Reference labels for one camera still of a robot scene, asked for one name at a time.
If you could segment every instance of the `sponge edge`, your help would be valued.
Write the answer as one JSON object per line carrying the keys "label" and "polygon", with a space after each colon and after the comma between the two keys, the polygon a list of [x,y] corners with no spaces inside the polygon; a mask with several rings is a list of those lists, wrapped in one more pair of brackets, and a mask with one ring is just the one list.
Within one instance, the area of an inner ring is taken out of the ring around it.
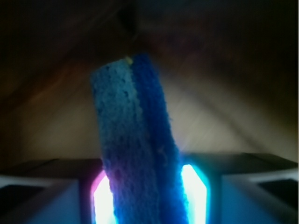
{"label": "sponge edge", "polygon": [[103,163],[118,224],[158,224],[159,198],[146,122],[123,59],[91,77]]}
{"label": "sponge edge", "polygon": [[133,58],[133,82],[149,131],[154,169],[160,195],[160,221],[163,224],[186,224],[186,196],[181,178],[179,151],[171,134],[163,89],[146,54]]}

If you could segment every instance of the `blue sponge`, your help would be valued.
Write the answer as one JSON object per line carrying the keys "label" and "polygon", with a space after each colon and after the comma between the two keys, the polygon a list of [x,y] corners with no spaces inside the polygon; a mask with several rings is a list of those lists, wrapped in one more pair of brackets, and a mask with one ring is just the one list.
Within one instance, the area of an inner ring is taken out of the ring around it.
{"label": "blue sponge", "polygon": [[179,153],[148,57],[105,65],[91,84],[118,224],[186,224]]}

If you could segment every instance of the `light slot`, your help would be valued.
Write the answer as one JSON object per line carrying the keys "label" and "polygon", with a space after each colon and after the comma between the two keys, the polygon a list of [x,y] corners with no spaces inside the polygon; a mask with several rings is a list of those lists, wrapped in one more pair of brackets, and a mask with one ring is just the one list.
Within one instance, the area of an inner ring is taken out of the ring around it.
{"label": "light slot", "polygon": [[[192,165],[182,168],[183,185],[188,201],[189,224],[206,224],[209,212],[210,186],[204,173]],[[117,224],[113,195],[104,171],[93,182],[91,191],[94,224]]]}

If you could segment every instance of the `light blue sponge side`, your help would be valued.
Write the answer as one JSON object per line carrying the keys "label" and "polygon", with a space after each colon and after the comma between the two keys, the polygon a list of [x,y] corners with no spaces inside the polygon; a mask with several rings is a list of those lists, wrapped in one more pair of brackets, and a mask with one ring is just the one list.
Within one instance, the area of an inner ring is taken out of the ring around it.
{"label": "light blue sponge side", "polygon": [[127,61],[101,67],[92,74],[91,85],[118,224],[158,224],[154,158]]}

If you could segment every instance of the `white light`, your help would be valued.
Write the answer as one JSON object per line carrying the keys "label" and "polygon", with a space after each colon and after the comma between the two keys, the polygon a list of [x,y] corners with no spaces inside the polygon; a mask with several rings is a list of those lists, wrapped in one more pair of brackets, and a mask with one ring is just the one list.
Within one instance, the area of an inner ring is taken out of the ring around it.
{"label": "white light", "polygon": [[[188,201],[189,224],[205,224],[209,186],[206,186],[191,165],[182,169],[183,186]],[[117,224],[114,216],[113,195],[105,172],[101,172],[92,187],[93,217],[96,224]]]}
{"label": "white light", "polygon": [[182,179],[188,201],[189,224],[206,223],[207,188],[191,165],[184,165]]}
{"label": "white light", "polygon": [[105,175],[98,184],[94,194],[94,212],[96,224],[117,224],[114,216],[113,195],[110,191],[109,180]]}

